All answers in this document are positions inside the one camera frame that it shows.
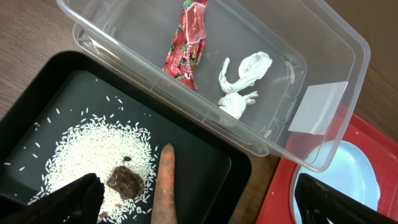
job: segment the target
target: light blue plate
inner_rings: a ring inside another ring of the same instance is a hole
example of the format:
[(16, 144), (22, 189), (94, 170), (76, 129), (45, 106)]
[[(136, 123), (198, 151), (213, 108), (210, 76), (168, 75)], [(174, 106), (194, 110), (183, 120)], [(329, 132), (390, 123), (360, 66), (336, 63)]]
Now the light blue plate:
[[(334, 141), (326, 142), (322, 146), (331, 147)], [(326, 183), (356, 201), (377, 210), (380, 198), (380, 188), (376, 180), (371, 163), (365, 154), (355, 145), (341, 141), (336, 154), (326, 171), (318, 173), (297, 166), (290, 185), (290, 210), (296, 223), (302, 223), (299, 208), (294, 198), (294, 189), (299, 174), (309, 174)]]

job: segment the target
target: red snack packet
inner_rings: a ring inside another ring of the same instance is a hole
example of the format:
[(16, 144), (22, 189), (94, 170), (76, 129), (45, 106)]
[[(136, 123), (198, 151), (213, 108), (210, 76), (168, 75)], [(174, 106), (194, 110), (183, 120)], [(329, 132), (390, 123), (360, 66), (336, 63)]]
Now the red snack packet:
[(166, 73), (192, 90), (197, 88), (193, 73), (199, 64), (206, 40), (203, 22), (206, 5), (207, 0), (184, 1), (180, 24), (163, 66)]

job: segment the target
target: black baking pan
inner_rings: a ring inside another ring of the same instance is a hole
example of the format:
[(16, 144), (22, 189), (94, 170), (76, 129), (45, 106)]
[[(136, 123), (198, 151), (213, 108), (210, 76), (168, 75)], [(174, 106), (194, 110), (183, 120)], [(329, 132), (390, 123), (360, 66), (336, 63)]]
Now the black baking pan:
[[(116, 100), (105, 101), (106, 96), (123, 99), (123, 111), (115, 109), (120, 107)], [(114, 113), (124, 124), (140, 122), (151, 132), (152, 147), (174, 146), (178, 223), (228, 222), (251, 175), (248, 157), (78, 52), (52, 57), (0, 122), (0, 162), (11, 163), (0, 168), (0, 204), (7, 205), (2, 206), (0, 218), (25, 207), (40, 191), (40, 177), (46, 174), (45, 162), (54, 154), (55, 141), (80, 123), (86, 108), (90, 114)], [(152, 204), (153, 195), (141, 207), (149, 209)], [(139, 214), (137, 220), (128, 217), (123, 223), (150, 223), (150, 214)]]

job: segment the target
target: white crumpled tissue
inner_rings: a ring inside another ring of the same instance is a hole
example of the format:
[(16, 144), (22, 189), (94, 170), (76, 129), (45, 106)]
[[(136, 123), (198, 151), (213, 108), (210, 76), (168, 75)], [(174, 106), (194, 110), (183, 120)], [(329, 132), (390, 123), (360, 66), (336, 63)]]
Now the white crumpled tissue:
[(229, 58), (227, 57), (218, 77), (221, 89), (226, 93), (226, 96), (222, 97), (218, 104), (220, 109), (239, 119), (242, 117), (246, 105), (252, 105), (256, 102), (252, 98), (257, 97), (258, 94), (254, 91), (248, 95), (241, 96), (238, 92), (248, 86), (253, 86), (256, 80), (261, 79), (271, 66), (272, 59), (264, 52), (258, 52), (246, 57), (239, 66), (239, 80), (234, 84), (230, 84), (225, 77), (228, 64)]

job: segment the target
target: carrot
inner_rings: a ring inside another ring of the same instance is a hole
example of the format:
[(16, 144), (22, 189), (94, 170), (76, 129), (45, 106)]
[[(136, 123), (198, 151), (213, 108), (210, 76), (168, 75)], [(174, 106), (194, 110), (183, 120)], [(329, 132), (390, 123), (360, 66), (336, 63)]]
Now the carrot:
[(167, 144), (160, 154), (151, 224), (177, 224), (174, 203), (174, 148)]

